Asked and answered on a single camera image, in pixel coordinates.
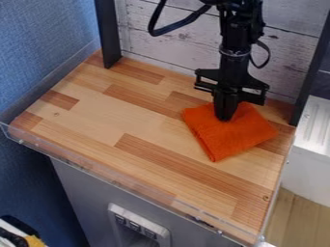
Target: wooden floor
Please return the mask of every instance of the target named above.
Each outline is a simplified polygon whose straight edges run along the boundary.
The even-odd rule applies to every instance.
[[[328,247],[330,208],[281,188],[265,237],[277,247]]]

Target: white wood panel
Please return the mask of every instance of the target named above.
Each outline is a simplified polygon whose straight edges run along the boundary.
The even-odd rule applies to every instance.
[[[203,15],[187,27],[153,38],[146,29],[155,4],[136,0],[126,2],[130,52],[186,69],[218,67],[220,36],[216,16]],[[160,24],[187,14],[189,11],[167,8]],[[251,73],[269,83],[272,93],[294,101],[313,57],[317,38],[266,28],[262,40],[271,48],[272,60],[264,69],[251,67]],[[264,59],[264,53],[257,47],[254,56],[259,62]]]
[[[202,5],[199,0],[168,1],[168,6],[186,10],[197,10]],[[270,27],[318,37],[329,8],[329,0],[266,0],[263,10],[264,19]],[[217,14],[217,11],[213,8],[209,13]]]

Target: black cable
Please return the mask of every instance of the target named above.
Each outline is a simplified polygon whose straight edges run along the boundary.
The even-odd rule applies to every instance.
[[[0,227],[0,237],[8,239],[16,247],[29,247],[26,239],[20,235],[16,235]]]
[[[185,19],[182,19],[180,21],[177,21],[173,24],[167,25],[165,27],[159,28],[159,29],[155,29],[155,26],[158,22],[158,19],[166,5],[167,0],[160,0],[157,8],[155,9],[152,17],[151,17],[151,21],[149,22],[149,26],[148,26],[148,31],[151,34],[151,36],[153,37],[157,37],[157,36],[161,36],[164,34],[167,34],[169,32],[172,32],[180,27],[186,26],[192,22],[194,22],[195,20],[197,20],[202,14],[206,13],[211,6],[210,5],[203,5],[199,10],[197,10],[196,12],[192,13],[191,15],[189,15],[188,17],[186,17]]]
[[[256,64],[256,62],[253,59],[252,55],[250,55],[250,61],[253,64],[253,66],[256,67],[257,69],[262,69],[263,67],[265,67],[269,63],[270,57],[271,57],[271,51],[270,51],[269,47],[264,42],[257,41],[256,45],[261,47],[262,49],[264,49],[268,53],[267,59],[259,66]]]

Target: orange cloth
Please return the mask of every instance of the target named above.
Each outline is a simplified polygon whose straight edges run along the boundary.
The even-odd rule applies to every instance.
[[[239,104],[229,122],[220,122],[214,116],[212,103],[185,109],[182,117],[213,162],[277,135],[277,130],[247,102]]]

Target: white wooden backdrop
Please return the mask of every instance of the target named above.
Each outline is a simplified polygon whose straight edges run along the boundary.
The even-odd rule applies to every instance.
[[[271,87],[268,96],[294,102],[299,94],[321,33],[329,0],[265,0],[267,23],[262,39],[272,50],[264,69],[250,67],[250,73]],[[187,74],[195,69],[218,68],[221,38],[217,11],[209,11],[195,23],[168,35],[153,38],[148,22],[158,0],[117,0],[118,20],[124,55]],[[172,23],[197,10],[198,0],[169,0],[160,25]],[[265,54],[254,47],[261,62]]]

